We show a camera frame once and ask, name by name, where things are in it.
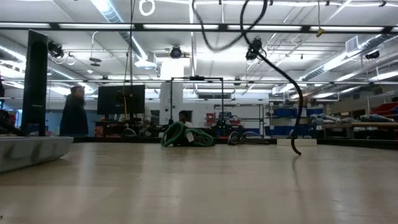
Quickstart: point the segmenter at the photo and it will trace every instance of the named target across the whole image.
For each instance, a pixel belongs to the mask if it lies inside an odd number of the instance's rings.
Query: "floor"
[[[398,151],[73,144],[0,174],[0,224],[398,223]]]

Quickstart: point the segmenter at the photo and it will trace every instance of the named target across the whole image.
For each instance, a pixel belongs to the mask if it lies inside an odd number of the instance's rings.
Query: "hanging cable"
[[[264,1],[263,1],[263,5],[262,5],[262,9],[261,9],[261,13],[260,13],[259,17],[254,21],[254,23],[253,23],[252,25],[250,25],[250,27],[249,27],[248,29],[244,30],[244,28],[243,28],[243,15],[244,15],[244,12],[245,12],[245,10],[246,10],[246,6],[247,6],[248,2],[249,2],[249,0],[245,0],[244,4],[243,4],[243,6],[242,6],[242,9],[241,9],[240,17],[239,17],[239,25],[240,25],[240,28],[241,28],[241,35],[239,35],[238,37],[236,37],[236,38],[235,38],[234,40],[232,40],[230,43],[228,43],[228,44],[226,44],[226,45],[224,45],[224,46],[222,46],[222,47],[219,47],[219,48],[215,48],[215,47],[213,47],[213,46],[210,45],[210,43],[209,43],[209,41],[208,41],[208,39],[207,39],[206,33],[205,33],[204,26],[203,26],[203,20],[201,19],[199,13],[198,13],[197,10],[195,9],[195,0],[192,1],[191,7],[192,7],[192,10],[193,10],[193,12],[195,13],[197,19],[198,19],[199,22],[200,22],[200,25],[201,25],[201,33],[202,33],[203,39],[205,40],[205,43],[206,43],[207,47],[208,47],[210,50],[216,51],[216,52],[222,51],[222,50],[224,50],[224,49],[227,49],[227,48],[231,47],[231,46],[234,45],[237,41],[239,41],[242,37],[244,37],[244,39],[245,39],[245,41],[248,43],[249,47],[252,48],[252,49],[254,49],[254,52],[257,53],[257,55],[258,55],[261,59],[263,59],[263,61],[265,61],[265,62],[266,62],[270,67],[272,67],[274,70],[276,70],[277,72],[279,72],[284,78],[286,78],[286,79],[287,79],[291,84],[293,84],[293,86],[296,88],[297,93],[298,93],[298,113],[297,113],[297,117],[296,117],[296,122],[295,122],[295,126],[294,126],[294,131],[293,131],[291,143],[292,143],[292,149],[293,149],[293,151],[294,151],[296,154],[301,155],[302,153],[301,153],[300,151],[297,150],[297,148],[295,147],[294,141],[295,141],[295,139],[297,138],[296,133],[297,133],[297,130],[298,130],[298,127],[299,127],[300,118],[301,118],[301,113],[302,113],[302,110],[303,110],[303,93],[302,93],[300,87],[297,85],[297,83],[296,83],[292,78],[290,78],[284,71],[282,71],[280,68],[278,68],[277,66],[275,66],[273,63],[271,63],[268,59],[266,59],[263,55],[261,55],[260,52],[259,52],[258,50],[256,50],[256,49],[252,46],[252,43],[250,42],[250,40],[248,39],[248,37],[247,37],[246,34],[247,34],[247,32],[248,32],[249,30],[251,30],[251,29],[264,17],[264,15],[265,15],[265,13],[266,13],[266,11],[267,11],[268,0],[264,0]]]

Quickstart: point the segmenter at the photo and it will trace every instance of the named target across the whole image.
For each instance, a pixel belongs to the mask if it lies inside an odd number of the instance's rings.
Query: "computer monitor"
[[[98,88],[97,114],[145,113],[145,85],[101,86]]]

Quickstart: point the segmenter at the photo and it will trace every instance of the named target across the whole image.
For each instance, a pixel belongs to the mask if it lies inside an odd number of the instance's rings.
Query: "ceiling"
[[[130,17],[129,0],[110,0],[119,15],[125,22]],[[21,1],[21,0],[2,0],[0,7],[0,21],[30,21],[30,22],[106,22],[99,10],[90,0],[52,0],[52,1]],[[207,1],[215,4],[198,5],[198,12],[202,15],[206,23],[238,23],[241,4],[217,4],[217,0]],[[260,24],[318,24],[318,7],[294,6],[295,2],[316,1],[274,1],[273,6],[269,6],[266,16]],[[334,3],[344,3],[345,1],[331,1]],[[348,7],[330,5],[325,6],[325,1],[320,2],[319,20],[321,24],[343,25],[343,26],[395,26],[398,23],[397,8],[398,1],[388,1],[389,6],[378,7],[380,1],[351,1]],[[358,7],[358,4],[372,4],[369,7]],[[165,2],[155,0],[155,11],[149,16],[143,16],[139,11],[139,1],[136,1],[133,21],[143,23],[188,23],[190,22],[189,4],[179,4],[176,2]],[[149,11],[150,4],[144,4],[144,10]],[[251,23],[261,11],[259,5],[249,5],[246,10],[245,23]],[[93,53],[91,53],[91,36],[93,32],[67,32],[67,31],[41,31],[48,35],[49,39],[62,44],[63,49],[70,52],[76,58],[74,65],[62,64],[63,67],[87,79],[100,79],[108,76],[112,79],[123,79],[126,66],[127,43],[117,32],[99,32],[95,35]],[[27,30],[0,30],[0,35],[7,39],[26,47]],[[189,32],[136,32],[133,34],[139,45],[146,52],[153,52],[158,58],[158,63],[170,60],[167,56],[167,49],[173,45],[181,46],[188,58],[181,58],[184,61],[184,75],[192,75],[192,37]],[[263,62],[258,62],[249,67],[245,59],[248,49],[245,41],[241,40],[233,47],[218,53],[212,53],[203,41],[199,32],[193,34],[196,38],[197,47],[197,69],[196,75],[206,77],[224,77],[233,80],[240,77],[243,80],[284,80],[276,71],[272,70]],[[222,46],[231,41],[237,34],[235,33],[208,33],[208,40],[215,46]],[[345,49],[345,42],[354,37],[354,34],[323,34],[316,37],[314,34],[272,34],[272,33],[250,33],[249,38],[260,37],[267,58],[276,63],[281,69],[291,74],[294,79],[298,79],[303,71],[313,66],[324,63],[331,55],[339,54]],[[367,40],[374,35],[358,35],[359,41]],[[388,43],[388,49],[381,51],[381,57],[389,57],[394,54],[396,41]],[[100,58],[100,67],[92,67],[88,59],[91,57]],[[334,68],[331,72],[336,72],[337,76],[346,75],[361,67],[360,58],[354,58],[343,66]],[[144,70],[134,67],[134,78],[158,79],[153,70]],[[317,81],[330,81],[328,75],[320,75]],[[150,84],[148,87],[159,87],[158,84]],[[256,88],[271,89],[273,85],[256,85]]]

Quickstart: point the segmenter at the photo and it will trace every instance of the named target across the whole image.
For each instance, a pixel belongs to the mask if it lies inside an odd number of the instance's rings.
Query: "person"
[[[85,89],[82,86],[70,88],[60,124],[61,136],[85,136],[88,134],[85,111]]]
[[[119,117],[119,121],[125,121],[125,114],[121,114]],[[137,118],[141,119],[140,125],[143,125],[144,128],[148,128],[150,125],[150,119],[152,115],[150,113],[150,109],[148,105],[145,105],[145,113],[137,114]],[[130,114],[127,114],[127,120],[130,119]]]
[[[180,119],[180,122],[183,123],[187,128],[193,128],[192,123],[187,121],[188,113],[186,111],[180,111],[178,113],[178,117]]]

